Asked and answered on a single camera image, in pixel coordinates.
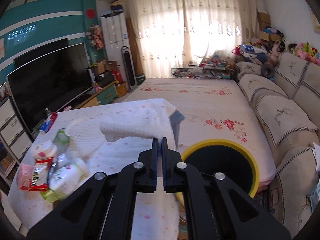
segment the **wall picture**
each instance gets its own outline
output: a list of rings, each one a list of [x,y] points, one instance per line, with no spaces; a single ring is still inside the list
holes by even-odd
[[[4,38],[0,40],[0,58],[4,57]]]

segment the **black tv screen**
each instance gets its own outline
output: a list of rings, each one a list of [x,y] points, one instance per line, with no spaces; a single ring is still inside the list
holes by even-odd
[[[58,41],[54,41],[54,42],[50,42],[48,44],[45,44],[45,45],[40,46],[38,48],[35,48],[31,51],[28,51],[19,57],[16,57],[13,60],[13,62],[14,62],[15,67],[18,68],[18,67],[21,67],[21,66],[27,64],[31,60],[34,60],[34,59],[39,58],[45,54],[56,51],[58,49],[63,49],[68,46],[69,46],[69,44],[68,44],[67,38],[61,39]]]
[[[45,109],[56,112],[91,87],[84,43],[59,49],[7,75],[10,93],[29,132]]]

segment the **beige sofa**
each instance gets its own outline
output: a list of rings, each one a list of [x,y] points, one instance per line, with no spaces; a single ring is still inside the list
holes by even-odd
[[[313,142],[319,143],[320,66],[284,52],[274,82],[259,65],[239,62],[238,85],[265,132],[276,177],[269,185],[270,211],[295,239],[310,230],[308,195],[319,181]]]

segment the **red decoration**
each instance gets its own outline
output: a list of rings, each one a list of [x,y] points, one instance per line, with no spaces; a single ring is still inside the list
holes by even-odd
[[[86,17],[87,17],[88,19],[92,20],[92,19],[95,18],[96,12],[95,12],[93,9],[87,9],[87,10],[85,11],[85,15],[86,15]]]

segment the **curtain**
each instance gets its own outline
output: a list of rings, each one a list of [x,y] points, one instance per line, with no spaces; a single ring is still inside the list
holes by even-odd
[[[170,69],[215,55],[232,62],[232,50],[251,41],[256,0],[123,0],[131,17],[147,77],[170,77]]]
[[[200,63],[219,55],[231,63],[234,47],[254,37],[256,0],[184,1],[186,61]]]
[[[141,52],[146,77],[170,77],[183,64],[182,0],[124,0]]]

